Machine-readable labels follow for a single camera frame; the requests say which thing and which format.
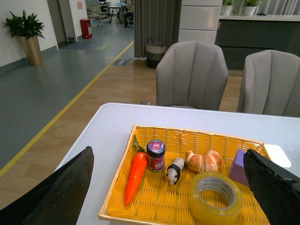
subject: tape roll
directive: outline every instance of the tape roll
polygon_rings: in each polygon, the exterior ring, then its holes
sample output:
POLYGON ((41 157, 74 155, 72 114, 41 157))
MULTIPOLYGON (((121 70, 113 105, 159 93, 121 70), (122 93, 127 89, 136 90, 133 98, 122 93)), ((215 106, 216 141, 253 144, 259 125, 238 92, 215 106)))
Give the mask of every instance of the tape roll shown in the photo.
POLYGON ((187 202, 193 217, 202 225, 233 224, 243 206, 239 187, 233 180, 217 172, 197 174, 192 179, 187 202), (227 200, 228 206, 218 208, 209 205, 200 196, 200 192, 205 190, 221 194, 227 200))

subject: jar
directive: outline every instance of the jar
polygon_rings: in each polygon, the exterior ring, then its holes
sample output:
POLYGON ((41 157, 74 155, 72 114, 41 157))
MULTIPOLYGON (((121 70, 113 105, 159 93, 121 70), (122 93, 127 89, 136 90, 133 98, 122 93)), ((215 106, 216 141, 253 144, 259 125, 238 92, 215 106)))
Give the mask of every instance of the jar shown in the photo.
POLYGON ((160 140, 153 140, 147 144, 149 169, 159 172, 165 167, 165 144, 160 140))

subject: orange carrot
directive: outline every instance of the orange carrot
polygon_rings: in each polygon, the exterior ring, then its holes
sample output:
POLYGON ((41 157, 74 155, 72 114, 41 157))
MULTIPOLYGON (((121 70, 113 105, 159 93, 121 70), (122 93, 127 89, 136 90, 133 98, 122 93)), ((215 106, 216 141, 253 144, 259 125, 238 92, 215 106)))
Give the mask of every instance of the orange carrot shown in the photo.
POLYGON ((129 205, 139 189, 146 171, 148 156, 144 152, 137 153, 132 160, 129 179, 125 191, 125 204, 129 205))

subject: bread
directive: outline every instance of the bread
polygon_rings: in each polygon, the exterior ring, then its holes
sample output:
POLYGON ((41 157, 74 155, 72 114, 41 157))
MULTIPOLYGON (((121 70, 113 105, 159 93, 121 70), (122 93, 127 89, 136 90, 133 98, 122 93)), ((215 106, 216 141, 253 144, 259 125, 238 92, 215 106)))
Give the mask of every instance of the bread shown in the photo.
POLYGON ((222 164, 222 159, 214 150, 210 150, 206 155, 194 154, 192 151, 186 153, 187 167, 196 172, 212 171, 217 172, 222 164))
POLYGON ((187 167, 191 170, 201 172, 204 171, 204 157, 194 154, 192 151, 186 152, 187 167))

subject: green floor marking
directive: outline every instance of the green floor marking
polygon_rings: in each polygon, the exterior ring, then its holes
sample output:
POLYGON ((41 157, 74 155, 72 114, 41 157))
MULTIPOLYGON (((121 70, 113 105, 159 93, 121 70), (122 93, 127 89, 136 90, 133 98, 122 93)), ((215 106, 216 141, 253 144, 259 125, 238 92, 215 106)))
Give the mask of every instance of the green floor marking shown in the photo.
POLYGON ((100 45, 98 48, 96 48, 95 50, 99 50, 99 51, 102 51, 102 50, 106 50, 108 48, 110 48, 112 46, 112 44, 104 44, 104 45, 100 45))

